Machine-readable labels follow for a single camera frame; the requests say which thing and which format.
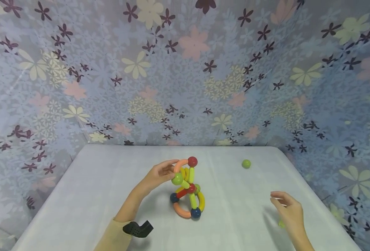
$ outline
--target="beige sleeve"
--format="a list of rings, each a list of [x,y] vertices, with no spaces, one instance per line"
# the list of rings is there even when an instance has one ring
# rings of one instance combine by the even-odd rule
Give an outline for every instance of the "beige sleeve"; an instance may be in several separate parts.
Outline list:
[[[129,222],[111,220],[94,251],[126,251],[131,242],[132,235],[125,233],[122,227]]]

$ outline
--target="floral backdrop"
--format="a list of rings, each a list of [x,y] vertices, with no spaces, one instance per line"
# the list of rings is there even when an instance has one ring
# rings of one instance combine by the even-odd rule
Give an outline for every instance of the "floral backdrop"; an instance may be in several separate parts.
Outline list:
[[[370,0],[0,0],[0,250],[86,143],[276,146],[370,251]]]

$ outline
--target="red ball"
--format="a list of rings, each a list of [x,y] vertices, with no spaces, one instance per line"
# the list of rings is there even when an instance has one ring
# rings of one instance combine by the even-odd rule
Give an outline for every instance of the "red ball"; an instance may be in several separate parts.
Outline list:
[[[196,191],[196,187],[193,184],[189,184],[189,188],[187,189],[188,193],[194,193]]]
[[[188,158],[188,166],[195,167],[198,164],[198,160],[195,157]]]

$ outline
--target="magnetic building toy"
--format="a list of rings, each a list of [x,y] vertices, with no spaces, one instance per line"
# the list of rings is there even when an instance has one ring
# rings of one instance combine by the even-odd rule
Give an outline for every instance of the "magnetic building toy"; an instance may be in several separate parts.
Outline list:
[[[198,164],[198,160],[195,157],[189,157],[188,159],[181,159],[174,166],[175,177],[171,180],[174,185],[180,185],[175,193],[172,193],[170,200],[174,205],[174,209],[177,214],[184,218],[200,218],[203,209],[205,208],[205,198],[203,193],[200,191],[200,185],[193,184],[193,179],[195,177],[195,166]],[[191,201],[191,211],[186,211],[182,209],[178,201],[180,198],[189,194],[189,199]],[[199,200],[199,206],[196,203],[196,197]]]

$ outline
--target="white tablecloth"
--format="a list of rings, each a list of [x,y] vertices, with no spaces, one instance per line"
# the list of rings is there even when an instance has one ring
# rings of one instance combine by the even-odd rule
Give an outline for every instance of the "white tablecloth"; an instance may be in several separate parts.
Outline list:
[[[90,251],[132,188],[166,159],[195,156],[195,183],[206,208],[198,221],[179,217],[171,182],[147,196],[136,221],[154,230],[129,250],[294,250],[270,203],[283,190],[302,203],[316,251],[360,250],[286,156],[274,147],[86,145],[13,248],[14,251]],[[250,169],[241,162],[249,159]],[[190,208],[188,197],[182,206]]]

